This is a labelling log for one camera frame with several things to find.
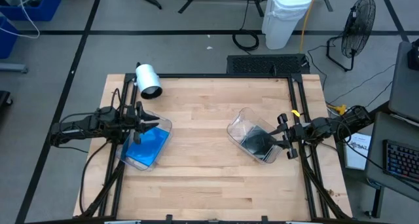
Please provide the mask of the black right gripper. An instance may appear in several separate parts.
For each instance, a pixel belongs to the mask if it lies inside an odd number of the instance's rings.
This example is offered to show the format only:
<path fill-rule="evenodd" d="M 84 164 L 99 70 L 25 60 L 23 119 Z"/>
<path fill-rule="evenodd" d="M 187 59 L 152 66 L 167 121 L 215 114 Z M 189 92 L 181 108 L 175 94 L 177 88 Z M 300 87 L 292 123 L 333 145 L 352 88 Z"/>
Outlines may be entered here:
<path fill-rule="evenodd" d="M 301 124 L 296 124 L 291 128 L 287 125 L 287 115 L 282 113 L 278 116 L 279 125 L 273 131 L 271 131 L 270 135 L 276 135 L 279 133 L 283 133 L 283 140 L 274 141 L 273 144 L 280 146 L 282 149 L 287 149 L 287 158 L 288 159 L 295 159 L 298 157 L 297 150 L 293 147 L 294 142 L 301 142 L 304 138 L 304 129 Z"/>

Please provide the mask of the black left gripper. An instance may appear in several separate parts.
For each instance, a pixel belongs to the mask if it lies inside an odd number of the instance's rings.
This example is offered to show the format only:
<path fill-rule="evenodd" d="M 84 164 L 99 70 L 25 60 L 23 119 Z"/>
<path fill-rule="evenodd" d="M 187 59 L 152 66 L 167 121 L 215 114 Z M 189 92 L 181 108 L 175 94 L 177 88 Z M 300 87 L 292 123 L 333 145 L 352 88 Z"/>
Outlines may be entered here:
<path fill-rule="evenodd" d="M 141 143 L 140 133 L 141 133 L 141 116 L 142 116 L 143 105 L 140 101 L 136 102 L 136 105 L 131 105 L 128 107 L 128 118 L 129 121 L 134 126 L 134 142 L 136 144 Z M 143 112 L 144 121 L 155 121 L 160 118 L 155 115 L 150 115 Z M 147 132 L 159 125 L 158 122 L 143 123 L 143 132 Z"/>

